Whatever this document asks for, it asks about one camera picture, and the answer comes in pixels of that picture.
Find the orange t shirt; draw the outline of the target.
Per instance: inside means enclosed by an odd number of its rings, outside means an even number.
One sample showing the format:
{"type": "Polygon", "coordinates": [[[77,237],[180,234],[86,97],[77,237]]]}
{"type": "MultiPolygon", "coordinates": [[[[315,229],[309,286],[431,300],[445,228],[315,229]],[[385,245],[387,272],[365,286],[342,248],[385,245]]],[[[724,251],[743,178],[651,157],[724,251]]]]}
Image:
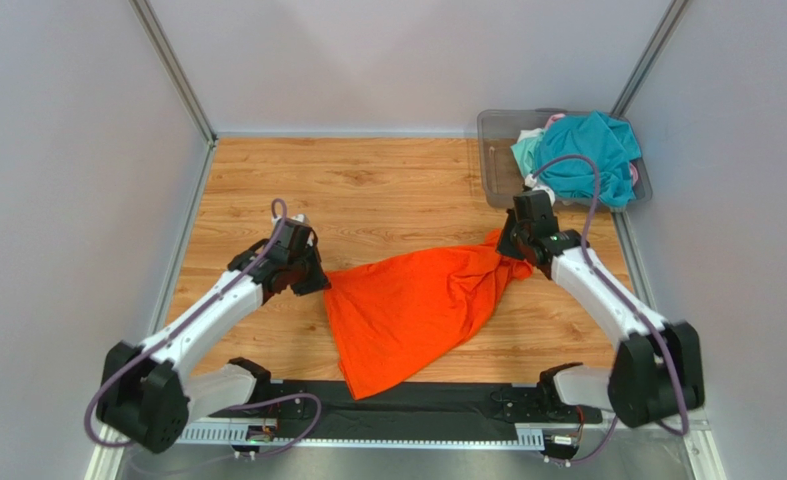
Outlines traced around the orange t shirt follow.
{"type": "Polygon", "coordinates": [[[506,288],[532,266],[480,244],[436,247],[331,272],[323,302],[351,397],[410,379],[467,342],[492,318],[506,288]]]}

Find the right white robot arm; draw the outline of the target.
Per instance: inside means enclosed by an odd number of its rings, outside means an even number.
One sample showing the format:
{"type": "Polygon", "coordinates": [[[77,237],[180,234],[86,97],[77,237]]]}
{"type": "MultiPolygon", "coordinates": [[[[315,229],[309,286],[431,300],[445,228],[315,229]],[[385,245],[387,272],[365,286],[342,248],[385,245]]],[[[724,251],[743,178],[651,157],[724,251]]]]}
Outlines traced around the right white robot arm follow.
{"type": "Polygon", "coordinates": [[[559,405],[609,411],[626,426],[663,423],[705,404],[700,338],[634,296],[575,230],[563,230],[544,191],[525,191],[507,212],[499,254],[524,260],[569,293],[615,349],[611,368],[565,364],[540,385],[559,405]]]}

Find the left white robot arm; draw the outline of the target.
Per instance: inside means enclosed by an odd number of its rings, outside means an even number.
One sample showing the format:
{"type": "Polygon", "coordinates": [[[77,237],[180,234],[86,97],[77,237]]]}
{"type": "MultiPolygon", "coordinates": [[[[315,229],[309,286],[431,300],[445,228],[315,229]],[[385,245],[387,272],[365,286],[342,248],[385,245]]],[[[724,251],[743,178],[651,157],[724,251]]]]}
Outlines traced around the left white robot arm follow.
{"type": "Polygon", "coordinates": [[[176,321],[137,344],[106,355],[102,385],[85,421],[98,420],[151,453],[173,446],[191,423],[253,397],[263,372],[237,358],[194,374],[208,352],[241,320],[286,290],[327,289],[318,237],[303,214],[276,217],[268,239],[235,256],[214,286],[176,321]]]}

